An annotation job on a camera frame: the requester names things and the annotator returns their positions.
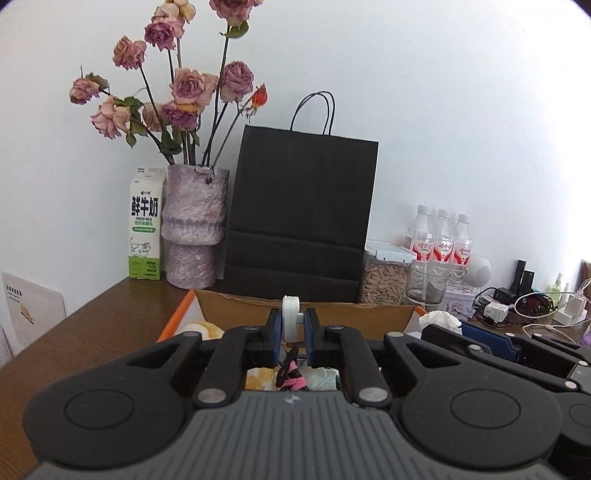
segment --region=tissue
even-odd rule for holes
[[[427,325],[432,323],[446,328],[447,330],[451,330],[454,333],[458,333],[459,335],[462,334],[462,323],[451,313],[440,312],[439,310],[436,310],[435,312],[430,312],[423,315],[418,320],[418,325],[421,331],[423,331]]]

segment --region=green label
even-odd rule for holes
[[[154,233],[156,231],[155,228],[150,228],[146,226],[134,226],[132,228],[134,232],[144,232],[144,233]]]
[[[129,258],[129,277],[160,280],[160,259],[145,257]]]

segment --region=metal screw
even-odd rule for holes
[[[199,392],[197,399],[203,403],[220,403],[226,400],[226,392],[219,388],[206,388]]]
[[[363,401],[377,403],[386,400],[388,398],[388,392],[383,388],[368,387],[359,392],[359,398]]]

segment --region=white power adapter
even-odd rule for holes
[[[507,318],[509,313],[509,306],[502,303],[492,302],[484,307],[484,316],[494,320],[495,322],[502,322]]]

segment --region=textured purple vase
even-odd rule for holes
[[[200,290],[216,282],[216,247],[177,245],[165,241],[166,280],[187,290]]]
[[[162,237],[166,279],[179,288],[207,288],[216,281],[214,245],[226,237],[228,180],[224,168],[168,167]]]

